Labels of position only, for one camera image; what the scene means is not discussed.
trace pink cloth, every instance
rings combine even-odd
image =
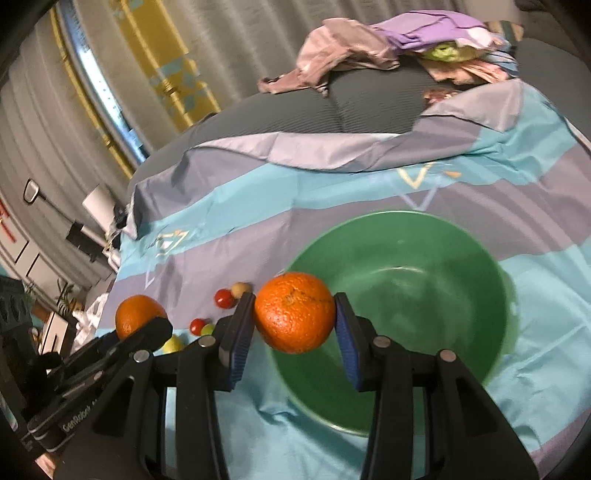
[[[425,67],[436,82],[451,79],[456,85],[462,85],[474,83],[474,76],[480,77],[488,83],[509,79],[509,74],[501,67],[479,59],[459,63],[420,59],[419,63]]]
[[[296,68],[276,79],[259,80],[260,92],[315,88],[326,96],[331,70],[398,67],[398,57],[387,39],[371,27],[348,18],[328,18],[322,23],[306,38]]]

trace metal screw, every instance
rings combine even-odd
[[[450,363],[455,362],[457,358],[457,355],[451,350],[441,350],[439,356],[441,357],[441,360],[443,360],[444,362]]]
[[[134,360],[139,364],[145,362],[148,358],[150,358],[150,352],[147,350],[138,350],[134,353]]]
[[[197,343],[202,347],[213,346],[216,344],[216,339],[213,335],[203,335]]]
[[[382,335],[378,335],[374,338],[374,345],[378,348],[388,348],[390,343],[392,343],[392,340]]]

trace green bowl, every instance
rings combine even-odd
[[[333,294],[345,292],[379,335],[409,350],[454,350],[481,382],[508,343],[510,281],[477,240],[426,213],[379,212],[342,223],[287,271],[313,274]],[[356,392],[346,379],[334,332],[302,355],[271,352],[304,412],[343,432],[369,433],[375,395]]]

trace window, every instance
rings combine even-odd
[[[82,26],[80,25],[78,15],[76,14],[76,7],[74,6],[73,0],[60,0],[59,14],[61,15],[64,26],[64,35],[68,36],[74,50],[72,54],[76,55],[78,64],[82,69],[78,74],[85,77],[88,85],[90,85],[95,96],[99,99],[100,106],[108,117],[103,120],[110,121],[111,125],[115,127],[126,143],[126,146],[133,153],[137,163],[144,162],[148,158],[148,153],[134,129],[129,126],[129,123],[125,119],[115,95],[113,95],[113,92],[109,88],[95,56],[92,54]]]

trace gray curtain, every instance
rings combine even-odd
[[[47,14],[21,46],[0,92],[0,192],[27,234],[64,276],[90,287],[109,275],[65,237],[70,225],[41,201],[27,206],[29,177],[71,218],[100,232],[82,200],[99,183],[126,201],[126,177],[86,115],[64,69]]]
[[[413,9],[465,12],[462,0],[163,0],[222,108],[256,93],[261,77],[294,68],[325,18],[372,24]]]

